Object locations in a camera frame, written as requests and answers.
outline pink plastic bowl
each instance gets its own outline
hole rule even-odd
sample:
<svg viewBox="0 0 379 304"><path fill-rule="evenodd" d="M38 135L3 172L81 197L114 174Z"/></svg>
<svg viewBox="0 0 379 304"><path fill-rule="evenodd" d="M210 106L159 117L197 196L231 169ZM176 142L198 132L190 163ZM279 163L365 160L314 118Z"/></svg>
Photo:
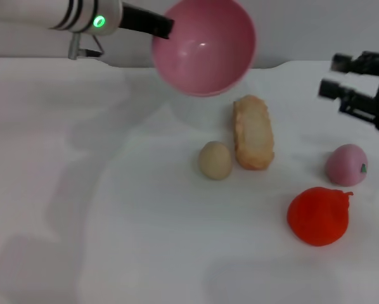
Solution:
<svg viewBox="0 0 379 304"><path fill-rule="evenodd" d="M153 60L177 90L218 95L240 81L253 63L253 22L233 0L183 0L165 15L175 24L169 40L153 39Z"/></svg>

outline white table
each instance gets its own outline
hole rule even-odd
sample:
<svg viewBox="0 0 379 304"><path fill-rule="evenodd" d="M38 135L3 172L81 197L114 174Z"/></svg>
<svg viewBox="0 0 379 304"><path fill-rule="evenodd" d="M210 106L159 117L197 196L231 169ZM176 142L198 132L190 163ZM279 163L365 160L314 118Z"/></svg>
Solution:
<svg viewBox="0 0 379 304"><path fill-rule="evenodd" d="M316 94L324 77L370 94L379 80L328 67L251 70L196 99L153 69L0 59L0 304L378 304L379 132ZM276 158L209 181L196 155L232 145L245 94L267 101ZM346 143L367 152L368 178L348 188L346 235L310 247L286 208L334 187L323 163Z"/></svg>

